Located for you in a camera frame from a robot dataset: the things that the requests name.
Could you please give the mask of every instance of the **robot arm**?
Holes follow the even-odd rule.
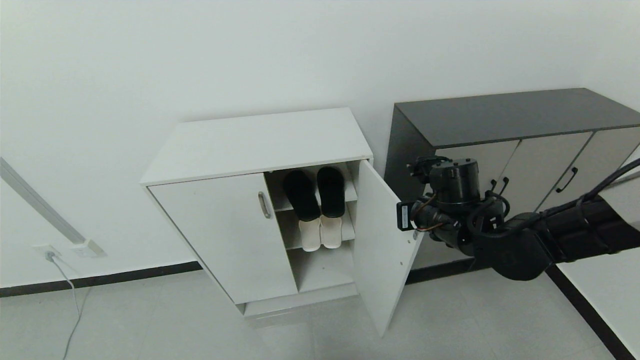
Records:
[[[531,280],[554,263],[640,247],[636,228],[640,217],[632,213],[625,221],[611,206],[640,203],[640,177],[626,179],[603,193],[607,200],[599,196],[637,166],[640,160],[625,165],[579,199],[505,221],[509,202],[491,190],[481,198],[475,160],[418,158],[412,175],[431,184],[433,193],[415,202],[400,202],[398,228],[429,231],[431,239],[474,256],[504,277]]]

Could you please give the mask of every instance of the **cabinet door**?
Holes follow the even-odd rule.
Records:
[[[508,217],[534,211],[590,136],[577,133],[522,140],[495,190],[504,189],[502,196],[511,204]]]
[[[149,190],[236,304],[298,292],[262,173]]]
[[[374,325],[382,336],[396,309],[404,282],[422,241],[396,227],[400,201],[371,164],[362,160],[355,181],[358,192],[354,280]]]
[[[518,142],[518,140],[512,140],[507,142],[451,147],[436,150],[436,155],[446,156],[454,160],[463,158],[476,159],[479,170],[478,183],[480,184],[480,193],[484,194],[485,191],[492,187],[491,180],[497,180],[504,170]],[[426,191],[431,191],[431,187],[428,184],[427,189]]]
[[[593,189],[620,167],[638,143],[640,127],[596,132],[538,210],[562,205]]]

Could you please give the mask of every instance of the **cabinet top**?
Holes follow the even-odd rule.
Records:
[[[349,108],[178,124],[140,180],[145,186],[372,157]]]
[[[396,103],[434,148],[640,126],[640,113],[586,88]]]

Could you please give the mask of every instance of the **shoe cabinet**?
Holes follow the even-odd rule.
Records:
[[[397,230],[371,164],[348,108],[300,111],[179,124],[141,184],[245,316],[360,295],[382,335],[422,236]],[[282,180],[324,166],[344,176],[343,241],[305,252]]]
[[[482,95],[397,103],[391,134],[385,181],[401,199],[430,191],[407,176],[417,156],[474,158],[480,190],[505,196],[513,216],[576,199],[620,167],[640,113],[585,88]],[[466,258],[433,241],[419,254],[419,267]]]

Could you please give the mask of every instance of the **white tile floor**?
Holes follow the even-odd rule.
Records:
[[[359,297],[243,320],[203,272],[78,291],[73,359],[612,360],[543,275],[491,270],[406,286],[380,339]],[[0,300],[0,357],[61,359],[75,320],[68,291]]]

